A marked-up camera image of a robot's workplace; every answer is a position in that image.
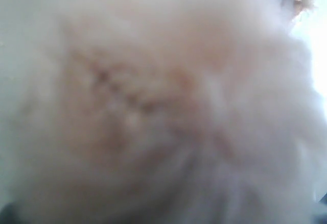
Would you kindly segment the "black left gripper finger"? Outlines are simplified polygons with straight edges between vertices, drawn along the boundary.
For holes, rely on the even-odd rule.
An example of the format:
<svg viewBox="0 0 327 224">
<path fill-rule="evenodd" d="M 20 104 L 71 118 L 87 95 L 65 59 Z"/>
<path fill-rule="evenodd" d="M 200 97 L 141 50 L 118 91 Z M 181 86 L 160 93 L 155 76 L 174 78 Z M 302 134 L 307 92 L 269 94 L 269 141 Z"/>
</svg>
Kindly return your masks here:
<svg viewBox="0 0 327 224">
<path fill-rule="evenodd" d="M 22 224 L 13 204 L 7 204 L 1 209 L 0 224 Z"/>
</svg>

